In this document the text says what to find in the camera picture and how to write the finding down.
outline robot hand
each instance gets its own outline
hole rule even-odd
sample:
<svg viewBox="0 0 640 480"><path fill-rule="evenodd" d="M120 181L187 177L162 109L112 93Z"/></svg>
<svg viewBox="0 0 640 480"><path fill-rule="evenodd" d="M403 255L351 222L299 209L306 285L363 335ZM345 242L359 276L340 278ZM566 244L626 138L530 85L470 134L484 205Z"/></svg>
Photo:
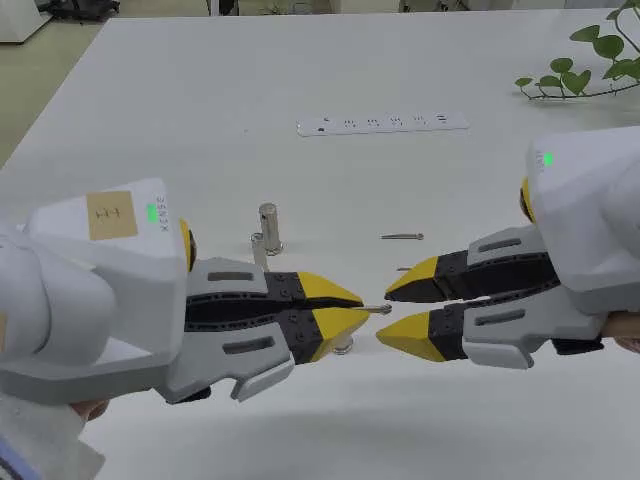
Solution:
<svg viewBox="0 0 640 480"><path fill-rule="evenodd" d="M244 400L369 316L317 275L196 253L157 179L0 225L0 390L63 404L154 388L179 403L233 378Z"/></svg>
<svg viewBox="0 0 640 480"><path fill-rule="evenodd" d="M633 127L534 142L520 201L533 224L416 265L385 298L466 302L400 320L380 341L526 369L547 340L570 355L604 348L603 336L640 337L638 138Z"/></svg>

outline metal peg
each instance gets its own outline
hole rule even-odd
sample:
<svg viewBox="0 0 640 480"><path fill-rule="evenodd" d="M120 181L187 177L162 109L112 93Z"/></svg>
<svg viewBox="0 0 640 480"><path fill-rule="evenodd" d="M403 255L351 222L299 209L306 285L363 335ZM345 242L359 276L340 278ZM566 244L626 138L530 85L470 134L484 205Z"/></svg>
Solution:
<svg viewBox="0 0 640 480"><path fill-rule="evenodd" d="M264 248L264 235L261 233L251 235L251 250L253 251L253 263L268 272L269 264L267 263L267 251Z"/></svg>
<svg viewBox="0 0 640 480"><path fill-rule="evenodd" d="M364 307L354 308L354 310L362 310L364 312L377 313L378 315L389 315L391 313L391 309L392 307L388 303L384 305L374 305L374 306L365 305Z"/></svg>
<svg viewBox="0 0 640 480"><path fill-rule="evenodd" d="M264 237L264 248L267 255L278 255L282 252L282 242L278 232L278 209L273 203L263 203L258 210L260 226Z"/></svg>
<svg viewBox="0 0 640 480"><path fill-rule="evenodd" d="M382 240L424 240L424 233L394 233L393 235L380 235Z"/></svg>
<svg viewBox="0 0 640 480"><path fill-rule="evenodd" d="M353 337L349 335L342 343L333 347L333 353L336 355L346 355L353 348Z"/></svg>

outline metal rod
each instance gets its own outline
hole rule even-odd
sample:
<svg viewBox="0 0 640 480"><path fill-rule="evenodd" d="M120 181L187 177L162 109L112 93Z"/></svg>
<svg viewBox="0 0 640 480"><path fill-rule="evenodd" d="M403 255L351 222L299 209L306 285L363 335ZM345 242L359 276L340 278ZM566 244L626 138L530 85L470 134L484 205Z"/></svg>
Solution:
<svg viewBox="0 0 640 480"><path fill-rule="evenodd" d="M393 307L388 303L384 305L365 305L364 307L354 307L354 310L362 310L363 312L377 313L379 315L389 315Z"/></svg>
<svg viewBox="0 0 640 480"><path fill-rule="evenodd" d="M424 240L423 233L394 233L392 235L381 235L382 240Z"/></svg>
<svg viewBox="0 0 640 480"><path fill-rule="evenodd" d="M258 215L267 255L278 255L283 248L278 231L278 209L273 203L263 203L258 209Z"/></svg>
<svg viewBox="0 0 640 480"><path fill-rule="evenodd" d="M261 233L251 235L251 250L253 251L253 263L268 272L267 251L264 248L264 236Z"/></svg>

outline white table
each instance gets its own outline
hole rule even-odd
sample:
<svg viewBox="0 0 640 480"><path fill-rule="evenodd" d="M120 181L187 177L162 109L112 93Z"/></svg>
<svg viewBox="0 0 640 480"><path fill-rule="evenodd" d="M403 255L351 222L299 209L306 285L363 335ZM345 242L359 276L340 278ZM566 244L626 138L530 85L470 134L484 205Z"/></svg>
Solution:
<svg viewBox="0 0 640 480"><path fill-rule="evenodd" d="M638 92L564 105L513 93L514 78L545 73L556 55L604 70L566 38L605 15L112 20L0 175L2 214L20 222L40 204L158 175L200 255L249 260L258 205L274 201L287 247L273 269L379 302L396 267L523 223L530 139L638 122ZM462 111L471 129L295 130L303 117L421 109ZM426 239L377 239L401 231ZM640 358L544 348L519 372L430 364L372 336L424 309L373 317L351 354L242 405L226 398L229 383L185 406L154 393L115 400L85 434L108 457L100 478L637 478Z"/></svg>

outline electrical outlet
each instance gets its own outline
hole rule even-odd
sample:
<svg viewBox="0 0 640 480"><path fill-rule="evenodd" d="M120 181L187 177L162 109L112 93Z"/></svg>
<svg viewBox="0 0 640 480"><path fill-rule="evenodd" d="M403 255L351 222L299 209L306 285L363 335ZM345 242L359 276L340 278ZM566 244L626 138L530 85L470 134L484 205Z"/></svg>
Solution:
<svg viewBox="0 0 640 480"><path fill-rule="evenodd" d="M348 118L325 116L298 122L298 134L302 137L466 128L469 128L469 122L461 113L382 114Z"/></svg>

